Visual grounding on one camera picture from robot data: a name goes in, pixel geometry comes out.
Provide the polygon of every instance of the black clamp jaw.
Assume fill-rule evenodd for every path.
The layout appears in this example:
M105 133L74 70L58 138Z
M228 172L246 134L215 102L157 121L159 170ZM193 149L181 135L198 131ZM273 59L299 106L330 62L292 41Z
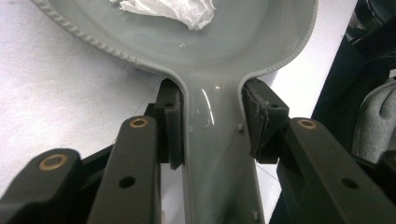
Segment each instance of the black clamp jaw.
M396 152L377 165L351 157L319 122L289 119L258 79L242 98L251 157L278 163L282 194L270 223L396 223ZM84 160L73 149L35 157L1 199L0 224L161 223L160 163L176 169L184 158L182 102L166 79L113 146Z

